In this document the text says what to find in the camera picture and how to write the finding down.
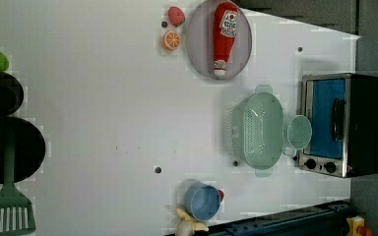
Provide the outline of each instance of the toaster oven door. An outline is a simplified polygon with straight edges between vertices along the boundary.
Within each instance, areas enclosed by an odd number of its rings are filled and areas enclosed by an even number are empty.
[[[312,139],[303,152],[342,159],[346,80],[313,80],[306,86],[306,116],[312,124]]]

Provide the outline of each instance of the orange slice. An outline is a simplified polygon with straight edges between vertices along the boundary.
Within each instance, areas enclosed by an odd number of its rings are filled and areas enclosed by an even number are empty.
[[[180,36],[175,31],[168,31],[163,38],[162,46],[168,50],[174,50],[180,45]]]

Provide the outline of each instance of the green colander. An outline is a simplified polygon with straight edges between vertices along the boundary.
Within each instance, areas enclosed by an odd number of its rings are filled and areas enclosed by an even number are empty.
[[[284,149],[284,113],[270,86],[257,86],[232,113],[232,147],[258,177],[272,173]]]

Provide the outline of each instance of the toaster oven knob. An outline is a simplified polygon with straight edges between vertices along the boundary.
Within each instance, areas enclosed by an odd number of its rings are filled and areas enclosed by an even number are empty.
[[[306,167],[308,167],[308,169],[315,169],[315,167],[317,166],[317,162],[315,162],[315,160],[313,160],[313,159],[308,159],[305,162],[305,165],[306,165]]]
[[[333,162],[328,162],[327,164],[324,165],[324,168],[328,171],[328,173],[332,174],[336,172],[337,167],[336,164]]]

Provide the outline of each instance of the label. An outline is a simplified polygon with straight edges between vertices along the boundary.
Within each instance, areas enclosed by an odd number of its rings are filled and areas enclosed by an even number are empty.
[[[227,37],[235,37],[237,30],[237,12],[226,10],[220,21],[220,33]]]
[[[226,62],[224,60],[218,60],[214,62],[215,69],[226,69]]]

